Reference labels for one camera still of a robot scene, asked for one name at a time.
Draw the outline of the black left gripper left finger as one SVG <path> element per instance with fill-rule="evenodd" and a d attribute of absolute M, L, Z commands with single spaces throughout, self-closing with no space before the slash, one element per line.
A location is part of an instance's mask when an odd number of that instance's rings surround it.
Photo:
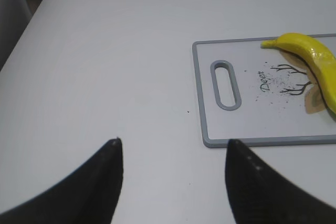
<path fill-rule="evenodd" d="M 111 223 L 122 184 L 122 141 L 116 138 L 56 185 L 2 213 L 1 223 Z"/>

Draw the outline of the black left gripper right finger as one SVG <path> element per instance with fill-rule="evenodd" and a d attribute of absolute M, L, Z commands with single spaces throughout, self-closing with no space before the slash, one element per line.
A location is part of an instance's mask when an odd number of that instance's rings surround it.
<path fill-rule="evenodd" d="M 240 140 L 229 140 L 228 201 L 236 223 L 335 223 L 335 208 L 275 171 Z"/>

